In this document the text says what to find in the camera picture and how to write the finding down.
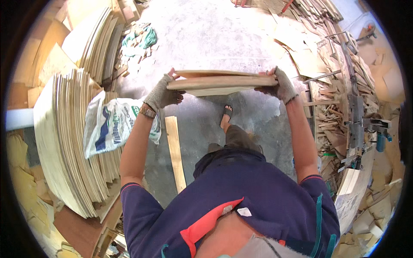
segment metal rod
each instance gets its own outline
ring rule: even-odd
[[[307,83],[307,82],[309,82],[309,81],[318,80],[318,79],[321,79],[321,78],[324,78],[324,77],[327,77],[327,76],[331,76],[331,75],[335,75],[335,74],[338,74],[338,73],[341,73],[341,69],[340,69],[340,70],[337,70],[337,71],[334,71],[334,72],[331,72],[331,73],[323,74],[323,75],[318,76],[318,77],[315,77],[315,78],[311,78],[311,79],[305,80],[305,81],[303,81],[303,83]]]

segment dark shorts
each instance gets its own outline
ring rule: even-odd
[[[237,161],[263,161],[262,148],[255,144],[248,134],[237,125],[230,125],[225,135],[225,145],[211,143],[208,153],[195,164],[196,179],[208,166],[230,164]]]
[[[230,125],[225,135],[225,146],[229,148],[250,149],[263,154],[259,145],[255,144],[248,136],[248,134],[237,125]],[[208,153],[218,151],[223,147],[218,143],[211,143],[208,145]]]

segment concrete floor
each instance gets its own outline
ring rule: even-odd
[[[275,67],[279,60],[263,47],[260,30],[248,15],[252,11],[234,8],[230,0],[152,0],[139,22],[152,23],[159,49],[137,66],[129,61],[130,75],[120,81],[120,97],[141,98],[171,67],[250,73]],[[199,98],[185,94],[184,98],[180,105],[168,106],[160,114],[162,121],[172,115],[178,119],[187,184],[194,180],[195,164],[206,154],[208,144],[224,145],[219,124],[225,104],[234,108],[231,122],[254,135],[267,161],[296,180],[290,126],[285,106],[277,98],[253,90]],[[163,207],[177,195],[164,122],[160,144],[149,144],[145,177]]]

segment white plastic sack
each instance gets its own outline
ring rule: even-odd
[[[116,98],[103,105],[105,95],[105,91],[102,91],[94,97],[86,111],[83,132],[83,152],[86,159],[98,153],[112,151],[126,143],[145,98]],[[160,137],[161,123],[157,114],[149,139],[159,144]]]

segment person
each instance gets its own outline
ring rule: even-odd
[[[131,257],[331,256],[339,222],[318,174],[302,100],[280,68],[260,74],[278,80],[275,87],[255,90],[285,104],[298,183],[266,162],[262,148],[230,123],[235,110],[226,105],[225,146],[210,144],[195,166],[194,182],[164,210],[142,187],[142,178],[154,114],[183,100],[184,92],[166,89],[178,77],[171,69],[146,97],[121,157],[123,226]]]

